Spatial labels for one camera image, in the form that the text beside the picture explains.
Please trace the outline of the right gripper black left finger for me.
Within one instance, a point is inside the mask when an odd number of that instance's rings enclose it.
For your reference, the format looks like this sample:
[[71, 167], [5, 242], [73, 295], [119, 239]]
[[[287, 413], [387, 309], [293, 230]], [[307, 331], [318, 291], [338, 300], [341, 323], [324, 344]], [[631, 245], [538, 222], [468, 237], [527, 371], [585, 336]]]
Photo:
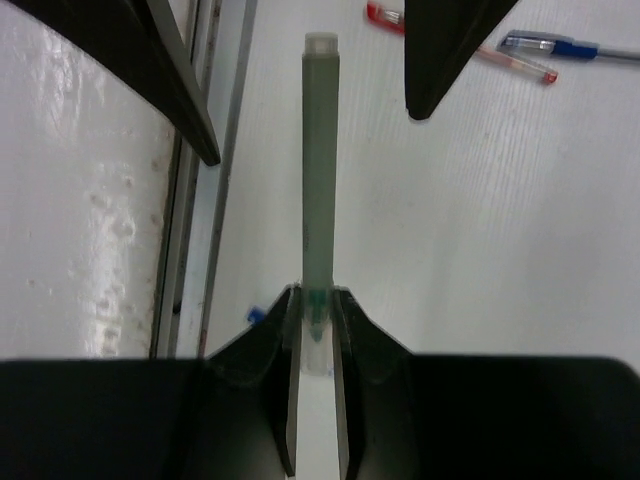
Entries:
[[288, 286], [265, 319], [206, 362], [204, 478], [296, 474], [302, 293]]

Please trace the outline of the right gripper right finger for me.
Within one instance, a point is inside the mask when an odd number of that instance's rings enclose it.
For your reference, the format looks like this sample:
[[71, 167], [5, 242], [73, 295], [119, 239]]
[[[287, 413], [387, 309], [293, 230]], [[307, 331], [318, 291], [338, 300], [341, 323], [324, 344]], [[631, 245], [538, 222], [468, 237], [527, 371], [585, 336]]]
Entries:
[[419, 479], [411, 354], [349, 290], [333, 290], [331, 313], [340, 477]]

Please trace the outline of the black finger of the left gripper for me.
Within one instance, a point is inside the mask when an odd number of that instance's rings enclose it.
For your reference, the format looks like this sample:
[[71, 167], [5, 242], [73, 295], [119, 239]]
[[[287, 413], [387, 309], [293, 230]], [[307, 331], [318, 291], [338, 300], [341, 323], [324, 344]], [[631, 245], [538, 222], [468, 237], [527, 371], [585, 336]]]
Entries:
[[15, 0], [14, 6], [91, 56], [161, 112], [208, 166], [221, 155], [170, 3]]

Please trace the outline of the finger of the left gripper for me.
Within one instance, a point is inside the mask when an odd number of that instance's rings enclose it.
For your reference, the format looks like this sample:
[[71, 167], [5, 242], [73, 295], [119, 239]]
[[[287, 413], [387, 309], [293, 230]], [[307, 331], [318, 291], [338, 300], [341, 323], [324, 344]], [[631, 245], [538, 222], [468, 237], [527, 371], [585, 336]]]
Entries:
[[408, 115], [429, 119], [476, 49], [517, 0], [406, 0], [404, 91]]

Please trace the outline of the grey green marker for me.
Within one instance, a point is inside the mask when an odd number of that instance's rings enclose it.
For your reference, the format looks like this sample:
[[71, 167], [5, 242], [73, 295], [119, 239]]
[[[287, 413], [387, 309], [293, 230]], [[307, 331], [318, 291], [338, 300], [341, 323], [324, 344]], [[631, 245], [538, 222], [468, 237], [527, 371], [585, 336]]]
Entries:
[[302, 56], [303, 370], [317, 376], [329, 374], [332, 368], [339, 77], [338, 36], [306, 34]]

